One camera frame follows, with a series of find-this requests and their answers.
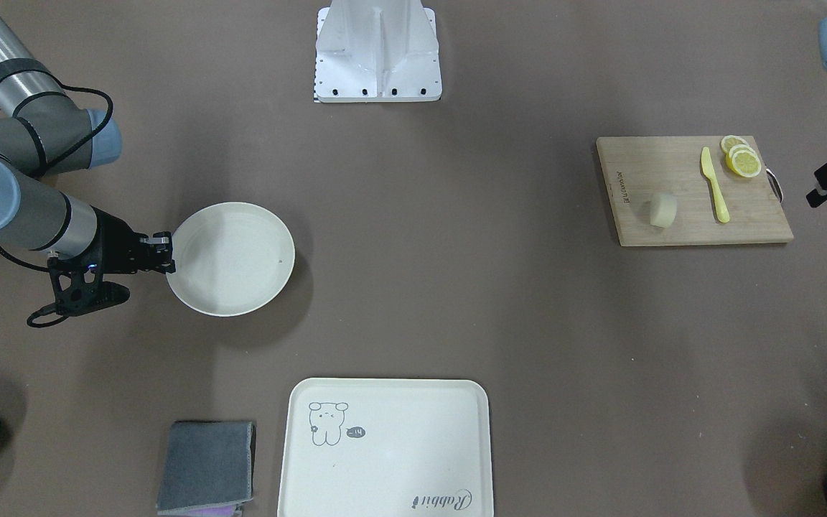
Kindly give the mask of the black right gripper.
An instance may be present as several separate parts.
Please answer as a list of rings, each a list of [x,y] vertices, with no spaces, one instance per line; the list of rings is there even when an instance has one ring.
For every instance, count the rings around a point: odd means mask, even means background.
[[[96,232],[89,247],[76,256],[78,263],[96,266],[102,274],[137,274],[153,271],[174,274],[175,261],[170,256],[149,256],[149,252],[172,252],[173,236],[158,232],[152,236],[137,233],[125,220],[96,208]]]

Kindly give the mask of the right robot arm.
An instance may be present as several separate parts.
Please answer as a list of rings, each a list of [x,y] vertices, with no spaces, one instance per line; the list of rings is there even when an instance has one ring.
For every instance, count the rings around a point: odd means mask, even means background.
[[[82,109],[0,17],[0,245],[50,256],[50,268],[98,274],[175,270],[168,232],[148,236],[44,177],[95,168],[119,158],[122,140],[111,97]]]

